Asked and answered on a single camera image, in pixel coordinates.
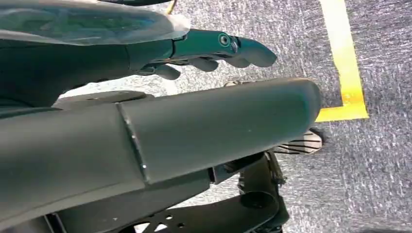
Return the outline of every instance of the yellow floor tape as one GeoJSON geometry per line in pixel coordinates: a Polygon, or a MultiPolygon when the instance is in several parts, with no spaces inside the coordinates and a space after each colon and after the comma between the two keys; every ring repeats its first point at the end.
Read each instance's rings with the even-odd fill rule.
{"type": "Polygon", "coordinates": [[[322,109],[316,122],[369,118],[344,0],[320,0],[333,61],[339,73],[342,107],[322,109]]]}

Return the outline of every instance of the clear plastic cover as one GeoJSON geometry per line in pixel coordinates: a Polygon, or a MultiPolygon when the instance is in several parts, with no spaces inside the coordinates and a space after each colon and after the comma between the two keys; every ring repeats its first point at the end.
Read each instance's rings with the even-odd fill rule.
{"type": "Polygon", "coordinates": [[[0,0],[0,39],[78,46],[179,38],[190,21],[97,0],[0,0]]]}

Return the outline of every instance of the robotic arm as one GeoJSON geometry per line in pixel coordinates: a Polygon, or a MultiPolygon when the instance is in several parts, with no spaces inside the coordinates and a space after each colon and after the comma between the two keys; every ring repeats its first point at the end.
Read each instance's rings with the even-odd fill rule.
{"type": "Polygon", "coordinates": [[[268,67],[276,56],[259,42],[202,30],[131,45],[1,48],[0,232],[132,233],[145,223],[145,233],[279,232],[288,214],[270,148],[315,121],[320,94],[311,81],[57,101],[90,82],[173,80],[179,73],[168,64],[209,72],[217,60],[268,67]],[[239,172],[240,196],[167,210],[239,172]]]}

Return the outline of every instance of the black metal bracket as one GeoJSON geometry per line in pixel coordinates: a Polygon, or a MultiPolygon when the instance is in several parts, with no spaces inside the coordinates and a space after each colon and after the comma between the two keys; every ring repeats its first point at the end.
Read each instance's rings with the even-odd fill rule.
{"type": "Polygon", "coordinates": [[[274,210],[277,201],[272,195],[249,192],[209,205],[169,209],[141,219],[121,233],[244,233],[273,218],[274,210]]]}
{"type": "Polygon", "coordinates": [[[116,233],[280,233],[289,218],[265,152],[240,175],[241,195],[220,202],[164,210],[116,233]]]}

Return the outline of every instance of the screw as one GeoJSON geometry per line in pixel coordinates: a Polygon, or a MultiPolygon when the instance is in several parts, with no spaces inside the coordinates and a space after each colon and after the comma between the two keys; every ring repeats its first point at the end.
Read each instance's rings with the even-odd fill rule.
{"type": "Polygon", "coordinates": [[[222,33],[219,35],[219,42],[223,47],[228,47],[230,44],[229,36],[222,33]]]}

